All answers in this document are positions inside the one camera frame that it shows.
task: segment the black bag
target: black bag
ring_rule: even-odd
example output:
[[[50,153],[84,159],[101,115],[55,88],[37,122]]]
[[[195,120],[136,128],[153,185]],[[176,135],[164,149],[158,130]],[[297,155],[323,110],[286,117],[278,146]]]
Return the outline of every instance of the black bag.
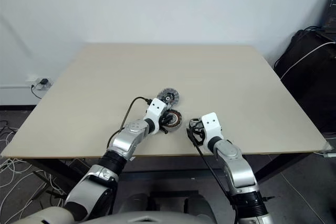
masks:
[[[315,31],[298,31],[280,57],[279,77],[298,60],[328,42]],[[325,45],[288,71],[281,80],[320,132],[336,132],[336,45]]]

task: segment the baseboard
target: baseboard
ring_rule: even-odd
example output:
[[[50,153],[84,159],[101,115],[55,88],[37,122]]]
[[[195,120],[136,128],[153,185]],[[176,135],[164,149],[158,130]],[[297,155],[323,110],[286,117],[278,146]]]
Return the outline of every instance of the baseboard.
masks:
[[[25,110],[25,111],[32,111],[36,105],[0,105],[0,111],[4,110],[12,110],[12,111],[18,111],[18,110]]]

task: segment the beige tabletop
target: beige tabletop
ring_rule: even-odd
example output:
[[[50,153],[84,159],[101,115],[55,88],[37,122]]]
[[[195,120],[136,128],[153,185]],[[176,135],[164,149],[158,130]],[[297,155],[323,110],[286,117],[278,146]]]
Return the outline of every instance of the beige tabletop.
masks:
[[[183,125],[135,155],[194,155],[191,118],[216,112],[246,154],[312,152],[326,141],[269,64],[250,46],[90,44],[55,82],[2,152],[7,157],[99,157],[133,98],[175,88]],[[127,121],[141,119],[137,101]]]

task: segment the power outlet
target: power outlet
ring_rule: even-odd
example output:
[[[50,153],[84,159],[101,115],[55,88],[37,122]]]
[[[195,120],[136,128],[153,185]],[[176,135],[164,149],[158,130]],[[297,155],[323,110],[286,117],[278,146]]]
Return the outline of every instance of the power outlet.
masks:
[[[48,83],[43,85],[43,84],[39,84],[42,79],[47,79]],[[49,77],[37,77],[37,78],[29,78],[26,80],[26,84],[29,85],[29,87],[31,87],[32,85],[34,85],[36,90],[48,90],[53,84],[54,82],[52,81],[51,78]]]

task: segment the white wall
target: white wall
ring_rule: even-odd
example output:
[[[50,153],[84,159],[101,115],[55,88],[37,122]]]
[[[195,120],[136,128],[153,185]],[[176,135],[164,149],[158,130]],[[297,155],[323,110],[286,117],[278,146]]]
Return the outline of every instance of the white wall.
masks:
[[[250,44],[273,64],[294,31],[319,23],[326,0],[0,0],[0,4],[0,104],[34,104],[38,99],[19,87],[31,76],[56,79],[85,42]]]

